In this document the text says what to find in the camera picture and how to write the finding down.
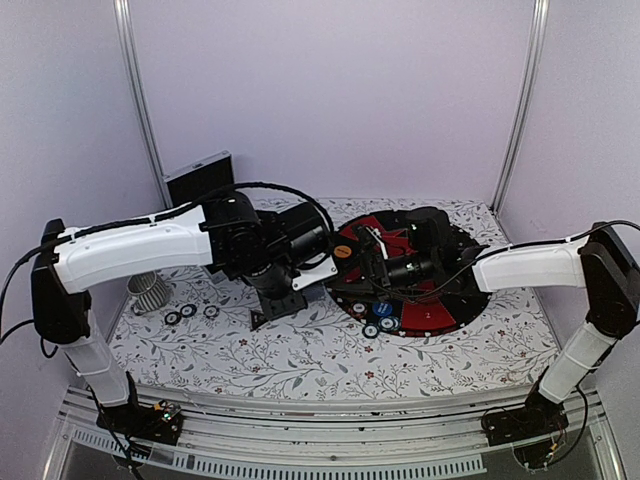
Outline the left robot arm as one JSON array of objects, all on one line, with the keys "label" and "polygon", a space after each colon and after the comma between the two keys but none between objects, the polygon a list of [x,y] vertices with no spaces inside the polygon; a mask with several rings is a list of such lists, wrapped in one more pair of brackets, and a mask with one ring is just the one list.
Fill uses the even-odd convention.
[{"label": "left robot arm", "polygon": [[303,290],[337,275],[333,233],[328,213],[312,198],[263,212],[236,185],[109,225],[67,228],[56,219],[46,226],[30,276],[35,328],[65,352],[111,419],[138,434],[149,415],[99,332],[90,288],[172,267],[211,267],[253,287],[263,314],[274,320],[305,308]]}]

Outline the blue small blind button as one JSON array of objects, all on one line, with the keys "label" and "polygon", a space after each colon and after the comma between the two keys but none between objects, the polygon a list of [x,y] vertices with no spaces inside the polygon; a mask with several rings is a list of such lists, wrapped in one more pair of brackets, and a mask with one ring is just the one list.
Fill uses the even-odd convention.
[{"label": "blue small blind button", "polygon": [[388,302],[376,302],[372,305],[372,313],[378,317],[389,317],[393,315],[394,307]]}]

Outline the green poker chip stack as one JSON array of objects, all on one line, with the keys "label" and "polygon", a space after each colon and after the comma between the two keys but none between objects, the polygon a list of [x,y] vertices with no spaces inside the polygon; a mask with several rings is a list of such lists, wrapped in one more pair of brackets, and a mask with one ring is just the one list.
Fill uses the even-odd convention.
[{"label": "green poker chip stack", "polygon": [[180,314],[184,318],[193,317],[197,312],[197,307],[193,304],[186,304],[180,309]]}]

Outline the blue chips off mat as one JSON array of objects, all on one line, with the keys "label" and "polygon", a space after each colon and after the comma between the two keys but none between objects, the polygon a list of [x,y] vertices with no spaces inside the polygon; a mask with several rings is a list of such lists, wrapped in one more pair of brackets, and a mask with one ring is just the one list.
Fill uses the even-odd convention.
[{"label": "blue chips off mat", "polygon": [[367,339],[375,339],[379,335],[379,329],[373,324],[366,324],[362,329],[362,333]]}]

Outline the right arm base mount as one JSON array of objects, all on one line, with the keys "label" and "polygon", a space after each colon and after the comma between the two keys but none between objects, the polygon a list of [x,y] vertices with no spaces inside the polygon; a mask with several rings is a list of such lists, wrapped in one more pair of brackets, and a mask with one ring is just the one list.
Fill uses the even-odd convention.
[{"label": "right arm base mount", "polygon": [[563,404],[543,399],[523,406],[490,409],[480,420],[490,446],[503,445],[565,430],[569,421]]}]

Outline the orange big blind button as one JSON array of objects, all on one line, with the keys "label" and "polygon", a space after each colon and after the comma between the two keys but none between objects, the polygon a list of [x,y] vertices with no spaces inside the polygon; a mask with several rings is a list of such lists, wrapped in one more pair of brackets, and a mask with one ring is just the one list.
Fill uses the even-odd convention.
[{"label": "orange big blind button", "polygon": [[339,259],[346,259],[352,255],[353,251],[348,245],[337,245],[334,248],[333,254]]}]

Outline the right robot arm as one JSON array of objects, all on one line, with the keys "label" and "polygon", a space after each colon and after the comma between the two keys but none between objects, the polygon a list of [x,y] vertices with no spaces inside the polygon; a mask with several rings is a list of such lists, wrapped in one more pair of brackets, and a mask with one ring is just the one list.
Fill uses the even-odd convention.
[{"label": "right robot arm", "polygon": [[343,227],[341,246],[358,246],[341,260],[345,295],[426,304],[463,300],[513,288],[575,287],[589,310],[517,415],[517,427],[537,436],[556,417],[554,404],[601,362],[638,324],[639,268],[612,223],[565,239],[488,248],[450,224],[435,207],[381,211]]}]

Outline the green chips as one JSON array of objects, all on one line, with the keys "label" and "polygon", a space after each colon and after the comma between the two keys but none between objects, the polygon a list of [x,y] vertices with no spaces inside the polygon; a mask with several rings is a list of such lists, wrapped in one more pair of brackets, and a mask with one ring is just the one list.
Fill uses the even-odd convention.
[{"label": "green chips", "polygon": [[400,321],[394,316],[381,318],[378,324],[380,330],[383,332],[395,332],[400,328]]}]

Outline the red chips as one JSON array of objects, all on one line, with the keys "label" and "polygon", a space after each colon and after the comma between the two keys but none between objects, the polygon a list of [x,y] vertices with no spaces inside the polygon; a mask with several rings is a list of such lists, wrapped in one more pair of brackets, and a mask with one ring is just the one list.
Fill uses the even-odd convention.
[{"label": "red chips", "polygon": [[351,314],[356,319],[364,318],[367,314],[367,306],[360,302],[351,305]]}]

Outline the red poker chip stack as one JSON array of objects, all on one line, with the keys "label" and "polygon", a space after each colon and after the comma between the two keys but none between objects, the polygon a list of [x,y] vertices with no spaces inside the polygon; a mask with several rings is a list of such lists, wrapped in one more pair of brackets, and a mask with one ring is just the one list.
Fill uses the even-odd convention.
[{"label": "red poker chip stack", "polygon": [[173,326],[178,324],[181,321],[181,319],[182,319],[182,316],[179,312],[171,311],[165,315],[164,322],[166,325]]}]

